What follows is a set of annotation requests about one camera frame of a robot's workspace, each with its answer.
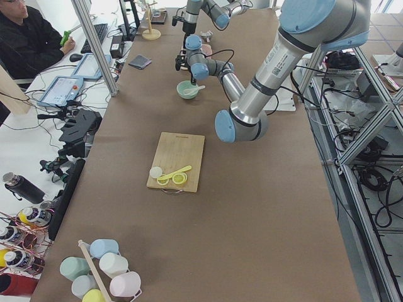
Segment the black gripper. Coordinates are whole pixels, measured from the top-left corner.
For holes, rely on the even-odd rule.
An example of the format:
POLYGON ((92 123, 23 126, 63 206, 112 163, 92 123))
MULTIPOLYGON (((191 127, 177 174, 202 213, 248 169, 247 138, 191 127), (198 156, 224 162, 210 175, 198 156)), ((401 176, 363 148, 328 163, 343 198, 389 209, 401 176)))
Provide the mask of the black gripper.
MULTIPOLYGON (((176 71, 188 70, 189 66, 186 59, 186 50, 180 50, 179 54, 177 54, 175 58, 175 69, 176 71)), ((195 88, 197 86, 196 78, 193 73, 191 74, 191 88, 195 88)))
POLYGON ((181 12, 180 14, 176 13, 172 17, 172 26, 176 26, 178 23, 184 23, 184 12, 181 12))

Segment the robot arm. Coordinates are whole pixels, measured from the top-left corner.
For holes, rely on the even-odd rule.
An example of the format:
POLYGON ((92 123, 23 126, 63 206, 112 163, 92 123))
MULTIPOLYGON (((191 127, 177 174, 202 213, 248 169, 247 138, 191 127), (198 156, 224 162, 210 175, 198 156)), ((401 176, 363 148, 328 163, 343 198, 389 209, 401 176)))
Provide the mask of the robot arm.
POLYGON ((251 1, 228 1, 225 6, 219 6, 216 1, 189 0, 186 3, 184 13, 181 16, 177 14, 173 16, 172 26, 181 22, 182 31, 186 36, 194 34, 200 11, 203 11, 217 29, 225 30, 232 16, 244 14, 252 7, 251 1))
POLYGON ((300 59, 321 48, 323 51, 358 47, 368 39, 370 1, 285 1, 274 45, 264 62, 243 87, 230 62, 210 59, 202 53, 202 40, 196 35, 200 11, 204 11, 218 28, 225 28, 233 14, 247 11, 246 1, 229 1, 224 7, 215 1, 188 1, 183 17, 185 55, 176 59, 176 68, 187 65, 191 81, 215 76, 230 100, 229 109, 215 117, 218 138, 227 143, 253 141, 268 129, 263 108, 276 94, 283 81, 300 59))

